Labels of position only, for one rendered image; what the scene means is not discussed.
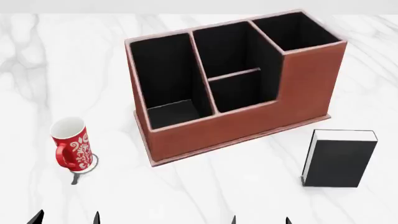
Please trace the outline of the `black hardcover book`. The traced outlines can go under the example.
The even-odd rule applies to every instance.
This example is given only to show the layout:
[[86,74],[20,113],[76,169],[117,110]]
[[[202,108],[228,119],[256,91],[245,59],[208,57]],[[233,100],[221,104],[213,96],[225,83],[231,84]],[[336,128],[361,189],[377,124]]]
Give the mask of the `black hardcover book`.
[[377,142],[372,130],[313,130],[301,175],[302,185],[356,188]]

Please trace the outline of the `brown leather desk caddy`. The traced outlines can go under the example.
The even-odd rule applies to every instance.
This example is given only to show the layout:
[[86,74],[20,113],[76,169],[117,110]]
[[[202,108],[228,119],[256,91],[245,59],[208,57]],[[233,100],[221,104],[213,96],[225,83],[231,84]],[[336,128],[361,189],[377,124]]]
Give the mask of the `brown leather desk caddy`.
[[301,9],[125,40],[150,164],[328,119],[346,45]]

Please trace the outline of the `red white patterned mug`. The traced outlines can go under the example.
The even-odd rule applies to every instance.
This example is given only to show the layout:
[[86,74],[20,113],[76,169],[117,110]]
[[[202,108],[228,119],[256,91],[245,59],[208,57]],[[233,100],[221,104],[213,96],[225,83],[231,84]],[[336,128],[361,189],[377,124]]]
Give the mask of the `red white patterned mug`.
[[55,158],[61,167],[84,171],[93,162],[86,124],[80,117],[65,117],[50,128],[56,145]]

